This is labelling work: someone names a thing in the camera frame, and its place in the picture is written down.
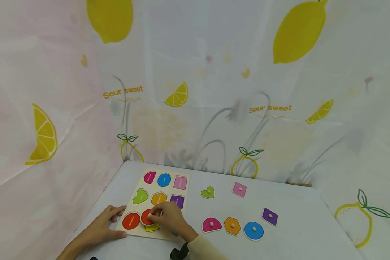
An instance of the blue circle puzzle piece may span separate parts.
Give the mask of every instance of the blue circle puzzle piece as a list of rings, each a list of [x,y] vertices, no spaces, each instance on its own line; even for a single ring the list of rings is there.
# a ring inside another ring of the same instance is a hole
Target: blue circle puzzle piece
[[[157,178],[157,184],[160,187],[166,187],[170,184],[170,174],[168,173],[162,173],[158,178]]]
[[[264,229],[257,222],[248,222],[244,226],[244,233],[249,239],[257,241],[263,237]]]

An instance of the lemon outline print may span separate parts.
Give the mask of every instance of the lemon outline print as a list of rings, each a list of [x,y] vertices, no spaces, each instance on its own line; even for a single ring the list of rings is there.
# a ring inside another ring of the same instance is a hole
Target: lemon outline print
[[[273,42],[274,64],[297,61],[314,47],[324,27],[327,1],[300,3],[286,14]]]
[[[256,178],[258,172],[259,172],[259,166],[257,164],[257,162],[255,161],[255,159],[249,157],[249,156],[255,156],[255,155],[258,155],[259,153],[261,153],[262,151],[264,150],[253,150],[251,152],[248,152],[246,148],[244,147],[239,147],[238,148],[240,150],[240,153],[241,153],[241,156],[233,163],[233,166],[231,167],[231,175],[234,176],[234,168],[235,166],[242,160],[242,159],[247,159],[247,160],[250,160],[254,163],[255,167],[256,167],[256,171],[254,172],[254,175],[252,177],[252,179]]]
[[[58,148],[58,139],[52,121],[38,105],[34,103],[32,105],[36,128],[36,149],[25,165],[39,164],[52,159]]]
[[[130,147],[136,151],[136,153],[140,156],[140,159],[142,162],[144,162],[144,158],[142,156],[142,154],[139,152],[139,150],[137,150],[131,143],[134,142],[138,136],[130,136],[130,137],[127,137],[125,134],[118,134],[117,137],[121,140],[123,140],[123,145],[121,146],[121,158],[123,159],[124,161],[124,158],[127,154],[125,154],[125,156],[123,156],[123,149],[124,147],[127,145],[130,145]]]
[[[124,40],[133,24],[132,0],[87,0],[88,19],[103,43]]]
[[[390,213],[388,213],[387,211],[385,211],[384,209],[381,209],[381,208],[368,206],[367,197],[365,196],[365,193],[361,189],[358,190],[357,197],[358,197],[358,202],[357,203],[354,203],[354,204],[344,204],[344,205],[340,206],[337,209],[337,211],[335,211],[334,217],[335,217],[335,219],[337,219],[338,214],[342,210],[345,210],[346,208],[355,208],[356,207],[360,211],[362,211],[362,213],[364,213],[364,215],[368,218],[368,231],[367,231],[367,235],[365,236],[364,239],[360,239],[361,242],[359,242],[358,244],[354,244],[354,246],[356,248],[361,248],[361,247],[365,246],[368,243],[368,241],[370,241],[371,232],[373,230],[373,219],[371,218],[370,214],[368,214],[367,211],[365,211],[364,209],[367,209],[368,211],[370,211],[371,213],[373,213],[373,214],[375,214],[375,215],[377,215],[379,217],[385,217],[385,218],[390,218]]]
[[[163,103],[167,104],[170,107],[180,107],[183,106],[188,100],[189,90],[185,82],[175,90]]]
[[[326,117],[326,115],[331,111],[333,105],[334,105],[334,100],[330,99],[325,104],[321,105],[319,109],[315,113],[313,113],[313,115],[311,115],[310,118],[306,120],[306,122],[308,124],[314,124],[316,123],[316,121]]]

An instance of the hand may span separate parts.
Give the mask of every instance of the hand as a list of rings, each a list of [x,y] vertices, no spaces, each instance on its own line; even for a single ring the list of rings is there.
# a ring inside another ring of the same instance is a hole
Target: hand
[[[114,207],[108,206],[105,210],[94,219],[75,239],[81,240],[87,246],[96,246],[107,240],[125,238],[126,232],[120,230],[111,230],[108,228],[108,222],[117,222],[117,216],[121,216],[127,206]]]
[[[162,202],[152,208],[148,219],[159,223],[170,231],[178,232],[187,243],[194,240],[198,233],[185,221],[181,209],[175,202]]]
[[[126,206],[108,206],[94,221],[86,227],[74,240],[67,245],[57,260],[74,260],[87,247],[96,246],[108,240],[125,238],[126,232],[115,231],[108,228],[108,222],[117,222],[117,216],[121,216]]]

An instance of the lemon slice print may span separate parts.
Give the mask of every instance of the lemon slice print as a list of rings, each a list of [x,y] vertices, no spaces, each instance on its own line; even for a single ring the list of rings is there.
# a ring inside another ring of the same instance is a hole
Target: lemon slice print
[[[335,211],[334,217],[345,230],[354,246],[361,248],[370,241],[373,230],[373,219],[367,211],[385,218],[390,218],[390,214],[381,208],[368,206],[367,197],[361,189],[358,190],[357,196],[359,202],[340,206]]]
[[[58,148],[56,131],[48,115],[36,104],[33,105],[33,115],[36,127],[36,149],[30,155],[25,165],[39,164],[51,159]]]
[[[133,23],[131,0],[87,0],[88,18],[103,43],[124,40]]]
[[[330,99],[328,102],[323,104],[321,107],[319,107],[318,111],[313,113],[313,115],[306,120],[308,124],[313,124],[316,121],[320,120],[321,118],[326,117],[326,115],[331,110],[332,105],[334,104],[334,100]]]
[[[234,162],[233,166],[231,167],[231,175],[234,175],[234,170],[236,170],[239,167],[242,159],[247,159],[247,160],[252,161],[254,166],[255,166],[255,172],[254,172],[252,179],[256,178],[257,173],[259,172],[259,166],[258,166],[257,162],[249,156],[258,155],[259,153],[261,153],[264,150],[253,150],[251,152],[248,152],[247,149],[244,147],[239,147],[238,149],[240,150],[241,156]]]
[[[127,145],[129,145],[132,148],[132,150],[134,150],[137,153],[138,158],[135,158],[135,161],[144,162],[144,158],[142,154],[131,144],[138,138],[138,136],[127,137],[125,134],[118,134],[117,137],[123,140],[123,145],[121,146],[121,158],[123,159],[123,162],[129,160],[129,156],[127,155]]]
[[[179,88],[165,100],[165,104],[171,107],[180,107],[185,104],[187,100],[188,87],[186,83],[183,82]]]
[[[286,14],[274,38],[274,64],[299,60],[313,48],[324,27],[326,2],[304,2]]]

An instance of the cream sleeve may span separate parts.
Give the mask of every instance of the cream sleeve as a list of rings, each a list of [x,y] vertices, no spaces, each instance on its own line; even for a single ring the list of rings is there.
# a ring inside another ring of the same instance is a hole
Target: cream sleeve
[[[199,235],[188,244],[190,260],[228,260],[211,242]]]

